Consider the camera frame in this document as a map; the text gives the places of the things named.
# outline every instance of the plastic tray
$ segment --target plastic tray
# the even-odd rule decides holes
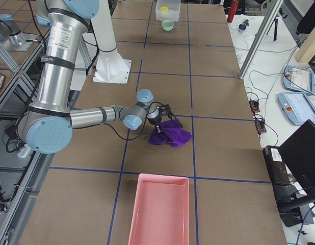
[[[189,244],[189,180],[140,174],[128,245]]]

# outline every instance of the electronic device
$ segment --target electronic device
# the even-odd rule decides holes
[[[308,119],[315,124],[315,107],[304,92],[279,93],[278,100],[294,125],[303,125]]]
[[[290,185],[288,173],[278,149],[279,147],[270,145],[263,149],[265,164],[273,184]]]
[[[314,72],[288,65],[284,70],[283,85],[286,89],[311,95],[315,93]]]
[[[293,185],[273,185],[279,212],[293,213],[283,219],[284,224],[290,227],[302,222],[301,217],[309,209],[309,203],[315,204],[315,124],[307,120],[278,150],[286,166],[307,193],[305,196],[296,194]],[[293,190],[290,189],[284,197],[283,192],[289,190],[287,187]]]

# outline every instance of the small bowl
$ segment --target small bowl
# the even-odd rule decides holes
[[[165,31],[170,31],[173,29],[174,23],[169,20],[162,21],[162,29]]]

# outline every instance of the metal pole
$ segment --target metal pole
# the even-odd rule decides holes
[[[261,44],[266,32],[268,31],[271,24],[273,23],[273,20],[276,16],[277,12],[279,11],[279,8],[281,7],[282,3],[283,3],[283,0],[273,0],[271,2],[270,9],[268,10],[268,13],[264,17],[263,22],[260,24],[259,30],[256,34],[256,37],[253,41],[253,44],[252,44],[252,46],[248,52],[248,55],[244,61],[243,66],[240,70],[240,73],[239,73],[240,79],[243,79],[245,77],[253,59],[255,58],[255,55],[259,49],[260,44]]]

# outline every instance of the computer monitor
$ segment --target computer monitor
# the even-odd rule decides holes
[[[279,153],[295,179],[307,193],[291,201],[278,202],[279,212],[315,204],[315,125],[307,120],[280,147]]]

